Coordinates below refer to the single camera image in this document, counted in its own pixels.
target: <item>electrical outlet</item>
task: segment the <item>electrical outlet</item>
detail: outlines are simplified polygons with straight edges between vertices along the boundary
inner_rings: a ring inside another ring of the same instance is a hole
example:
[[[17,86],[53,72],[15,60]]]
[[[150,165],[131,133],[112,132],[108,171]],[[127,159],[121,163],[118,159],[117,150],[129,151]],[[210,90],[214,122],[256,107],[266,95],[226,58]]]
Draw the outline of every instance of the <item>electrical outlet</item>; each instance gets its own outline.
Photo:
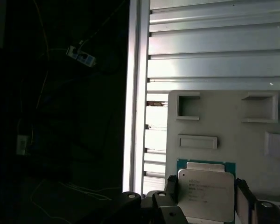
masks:
[[[17,155],[26,154],[26,149],[27,149],[29,139],[30,139],[30,137],[27,135],[18,135],[17,136],[17,148],[16,148]]]
[[[95,65],[95,57],[85,53],[84,51],[80,51],[78,53],[74,53],[74,50],[76,48],[74,46],[70,46],[66,52],[66,55],[75,59],[76,61],[88,66],[88,67],[93,67]]]

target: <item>screw head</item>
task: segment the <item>screw head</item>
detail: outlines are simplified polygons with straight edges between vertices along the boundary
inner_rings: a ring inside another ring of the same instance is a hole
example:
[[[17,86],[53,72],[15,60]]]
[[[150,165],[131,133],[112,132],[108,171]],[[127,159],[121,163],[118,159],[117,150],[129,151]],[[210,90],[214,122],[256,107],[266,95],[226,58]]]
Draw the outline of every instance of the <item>screw head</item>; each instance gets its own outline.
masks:
[[[271,208],[272,207],[272,204],[269,203],[269,202],[263,202],[261,203],[262,206],[265,206],[266,208]]]

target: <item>rectangular cutout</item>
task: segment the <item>rectangular cutout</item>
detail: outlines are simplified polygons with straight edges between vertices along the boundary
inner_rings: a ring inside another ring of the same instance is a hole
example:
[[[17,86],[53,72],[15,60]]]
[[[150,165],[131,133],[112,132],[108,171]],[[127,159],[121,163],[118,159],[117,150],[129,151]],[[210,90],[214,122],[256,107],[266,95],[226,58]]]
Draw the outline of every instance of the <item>rectangular cutout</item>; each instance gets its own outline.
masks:
[[[265,155],[280,159],[280,134],[265,133]]]
[[[178,135],[179,147],[194,149],[217,149],[217,137]]]
[[[277,123],[278,94],[275,92],[249,92],[242,99],[243,122]]]
[[[177,96],[177,120],[199,120],[200,93],[190,92]]]

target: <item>metal slat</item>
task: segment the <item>metal slat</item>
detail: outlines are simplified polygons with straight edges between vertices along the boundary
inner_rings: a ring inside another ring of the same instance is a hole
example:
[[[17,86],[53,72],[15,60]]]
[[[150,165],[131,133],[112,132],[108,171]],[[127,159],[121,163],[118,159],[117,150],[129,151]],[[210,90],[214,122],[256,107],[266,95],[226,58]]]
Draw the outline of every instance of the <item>metal slat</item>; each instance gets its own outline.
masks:
[[[151,173],[165,173],[165,164],[161,163],[153,163],[153,162],[145,162],[144,163],[144,171]]]
[[[151,0],[150,9],[191,6],[197,4],[207,4],[232,0]]]
[[[166,155],[165,154],[145,153],[144,154],[144,161],[165,163],[166,162]]]
[[[204,20],[215,20],[219,18],[236,21],[238,18],[249,18],[249,16],[266,14],[279,14],[280,1],[251,1],[251,2],[226,2],[224,4],[201,5],[199,7],[181,7],[177,10],[153,13],[150,15],[150,24],[160,24],[181,21],[200,21],[201,26]]]
[[[180,31],[149,38],[150,55],[280,49],[280,26]]]
[[[165,187],[165,179],[164,178],[156,178],[156,177],[144,177],[144,186],[143,186],[143,194],[147,194],[152,190],[164,190]]]
[[[145,148],[155,150],[166,150],[167,132],[161,130],[146,130],[145,131]]]
[[[172,90],[280,90],[280,78],[205,78],[151,82],[147,91]]]
[[[198,29],[198,28],[214,28],[214,27],[229,27],[265,23],[280,22],[280,12],[275,14],[260,14],[249,15],[235,18],[221,18],[209,19],[205,21],[186,21],[186,22],[171,22],[154,24],[149,26],[150,32],[172,31],[172,30],[185,30],[185,29]]]
[[[162,106],[146,107],[146,124],[155,127],[167,127],[168,108]]]
[[[168,93],[148,93],[146,100],[168,102]]]
[[[151,77],[280,77],[280,54],[206,55],[148,61]]]

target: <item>dark background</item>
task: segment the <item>dark background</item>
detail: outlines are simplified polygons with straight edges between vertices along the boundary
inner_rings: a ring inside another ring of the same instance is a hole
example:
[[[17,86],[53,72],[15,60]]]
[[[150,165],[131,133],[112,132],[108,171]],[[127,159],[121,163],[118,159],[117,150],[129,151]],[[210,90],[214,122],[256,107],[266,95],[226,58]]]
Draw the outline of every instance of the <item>dark background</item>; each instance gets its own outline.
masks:
[[[50,49],[67,49],[96,32],[122,0],[36,0]],[[7,1],[0,57],[0,219],[2,223],[74,223],[106,203],[68,189],[73,182],[110,198],[121,192],[129,1],[88,41],[95,68],[49,52],[33,0]],[[38,110],[35,110],[46,71]],[[15,155],[19,134],[30,156]]]

